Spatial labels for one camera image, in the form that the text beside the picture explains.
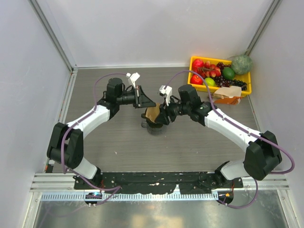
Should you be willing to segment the brown paper coffee filter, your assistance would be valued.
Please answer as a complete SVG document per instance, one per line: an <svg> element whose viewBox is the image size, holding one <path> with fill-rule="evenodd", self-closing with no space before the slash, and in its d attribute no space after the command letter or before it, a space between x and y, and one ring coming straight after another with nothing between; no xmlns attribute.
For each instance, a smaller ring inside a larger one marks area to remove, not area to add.
<svg viewBox="0 0 304 228"><path fill-rule="evenodd" d="M145 111L145 117L149 119L151 122L155 123L156 117L160 113L160 103L156 103L155 107L148 107Z"/></svg>

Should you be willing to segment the green glass coffee dripper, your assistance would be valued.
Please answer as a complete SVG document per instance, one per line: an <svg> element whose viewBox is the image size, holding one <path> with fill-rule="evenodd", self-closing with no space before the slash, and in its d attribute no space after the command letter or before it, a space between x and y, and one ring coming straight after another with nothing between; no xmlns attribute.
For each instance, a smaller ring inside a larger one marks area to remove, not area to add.
<svg viewBox="0 0 304 228"><path fill-rule="evenodd" d="M150 128L162 128L164 124L156 121L160 114L159 106L148 107L145 112L141 114L141 118L146 120L146 123Z"/></svg>

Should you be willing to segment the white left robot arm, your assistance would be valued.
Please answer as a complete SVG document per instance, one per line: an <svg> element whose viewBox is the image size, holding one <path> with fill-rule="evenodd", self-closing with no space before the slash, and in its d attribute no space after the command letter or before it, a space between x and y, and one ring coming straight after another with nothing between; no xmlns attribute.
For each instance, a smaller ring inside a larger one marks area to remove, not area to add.
<svg viewBox="0 0 304 228"><path fill-rule="evenodd" d="M85 179L91 189L102 182L101 170L84 156L84 139L98 126L111 120L121 105L134 108L155 107L140 85L126 87L120 78L108 81L102 98L86 114L67 124L57 123L49 141L47 157Z"/></svg>

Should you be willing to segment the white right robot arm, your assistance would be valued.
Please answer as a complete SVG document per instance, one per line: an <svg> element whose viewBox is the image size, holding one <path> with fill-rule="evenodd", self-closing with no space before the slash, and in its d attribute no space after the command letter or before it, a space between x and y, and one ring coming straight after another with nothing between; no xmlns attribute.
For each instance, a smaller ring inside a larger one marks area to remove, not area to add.
<svg viewBox="0 0 304 228"><path fill-rule="evenodd" d="M234 142L244 153L243 160L228 161L217 169L215 182L226 187L235 178L252 177L261 181L282 161L280 150L276 148L277 140L273 133L248 128L225 115L211 102L201 101L196 89L191 85L182 85L179 97L172 95L170 86L161 86L159 94L164 103L159 106L157 124L168 125L177 116L187 115L191 120L213 129Z"/></svg>

